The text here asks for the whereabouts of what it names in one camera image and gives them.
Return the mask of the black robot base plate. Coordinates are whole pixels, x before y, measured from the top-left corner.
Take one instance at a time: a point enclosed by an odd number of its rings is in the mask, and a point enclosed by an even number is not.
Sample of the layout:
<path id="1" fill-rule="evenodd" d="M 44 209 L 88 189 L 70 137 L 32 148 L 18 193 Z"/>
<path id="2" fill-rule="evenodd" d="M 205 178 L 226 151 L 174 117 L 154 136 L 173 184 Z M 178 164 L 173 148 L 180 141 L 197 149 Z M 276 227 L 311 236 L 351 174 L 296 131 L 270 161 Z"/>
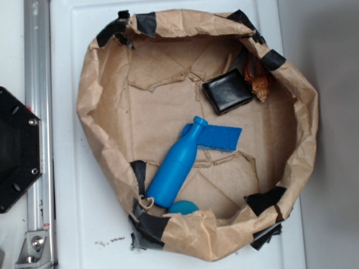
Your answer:
<path id="1" fill-rule="evenodd" d="M 1 87 L 1 213 L 5 214 L 41 176 L 40 123 Z"/>

